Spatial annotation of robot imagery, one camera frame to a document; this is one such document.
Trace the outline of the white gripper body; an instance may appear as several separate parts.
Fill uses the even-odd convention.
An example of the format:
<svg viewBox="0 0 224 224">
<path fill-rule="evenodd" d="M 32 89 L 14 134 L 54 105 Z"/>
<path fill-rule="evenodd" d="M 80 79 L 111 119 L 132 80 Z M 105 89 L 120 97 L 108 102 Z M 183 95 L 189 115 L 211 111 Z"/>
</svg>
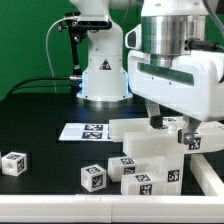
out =
<svg viewBox="0 0 224 224">
<path fill-rule="evenodd" d="M 150 55 L 128 55 L 131 91 L 202 122 L 224 119 L 224 53 L 193 50 L 171 68 L 150 65 Z"/>
</svg>

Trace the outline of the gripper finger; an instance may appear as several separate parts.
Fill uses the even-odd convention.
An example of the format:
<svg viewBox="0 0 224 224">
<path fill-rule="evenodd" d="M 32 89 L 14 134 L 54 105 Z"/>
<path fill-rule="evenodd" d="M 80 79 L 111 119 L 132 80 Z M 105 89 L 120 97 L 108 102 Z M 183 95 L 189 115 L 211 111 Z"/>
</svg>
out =
<svg viewBox="0 0 224 224">
<path fill-rule="evenodd" d="M 190 145 L 194 142 L 194 135 L 201 122 L 187 115 L 183 116 L 184 125 L 178 131 L 178 142 Z"/>
<path fill-rule="evenodd" d="M 145 100 L 145 107 L 149 117 L 149 124 L 154 128 L 158 129 L 163 124 L 163 117 L 160 112 L 160 106 L 151 100 Z"/>
</svg>

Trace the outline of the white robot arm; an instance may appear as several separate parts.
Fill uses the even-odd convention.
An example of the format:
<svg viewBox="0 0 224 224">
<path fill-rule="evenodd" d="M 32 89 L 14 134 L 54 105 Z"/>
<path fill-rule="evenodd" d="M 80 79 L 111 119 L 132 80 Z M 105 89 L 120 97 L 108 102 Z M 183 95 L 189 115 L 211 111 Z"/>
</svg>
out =
<svg viewBox="0 0 224 224">
<path fill-rule="evenodd" d="M 77 28 L 89 36 L 81 98 L 146 99 L 150 124 L 162 125 L 160 107 L 184 115 L 179 141 L 193 142 L 202 122 L 224 119 L 224 53 L 204 40 L 206 18 L 216 19 L 218 0 L 134 0 L 141 23 L 125 34 L 110 17 L 127 0 L 70 0 Z"/>
</svg>

